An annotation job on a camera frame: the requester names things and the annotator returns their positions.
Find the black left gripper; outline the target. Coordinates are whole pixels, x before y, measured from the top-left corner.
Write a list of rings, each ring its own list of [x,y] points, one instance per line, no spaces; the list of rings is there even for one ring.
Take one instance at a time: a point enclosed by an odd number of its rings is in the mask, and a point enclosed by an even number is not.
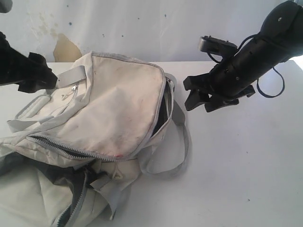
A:
[[[35,93],[42,89],[54,89],[57,76],[47,66],[46,59],[34,52],[24,56],[13,49],[6,36],[0,34],[0,85],[18,85],[18,91]]]

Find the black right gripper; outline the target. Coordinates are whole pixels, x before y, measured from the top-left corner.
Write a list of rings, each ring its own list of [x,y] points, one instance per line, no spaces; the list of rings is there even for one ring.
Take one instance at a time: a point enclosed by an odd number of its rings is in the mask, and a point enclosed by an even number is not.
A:
[[[190,90],[185,101],[187,111],[205,105],[207,113],[223,107],[238,105],[231,99],[279,63],[279,49],[264,40],[249,41],[235,56],[225,60],[206,74],[189,76],[184,80]]]

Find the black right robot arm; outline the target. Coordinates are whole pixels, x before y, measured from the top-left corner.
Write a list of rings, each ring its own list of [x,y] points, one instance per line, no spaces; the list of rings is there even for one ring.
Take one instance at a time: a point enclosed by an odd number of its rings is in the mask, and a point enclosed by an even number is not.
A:
[[[255,94],[253,82],[292,57],[303,54],[303,7],[287,0],[275,7],[257,34],[248,36],[240,46],[202,36],[199,50],[221,56],[221,61],[205,74],[188,76],[183,84],[189,91],[187,111],[204,105],[206,111],[238,105],[241,97]]]

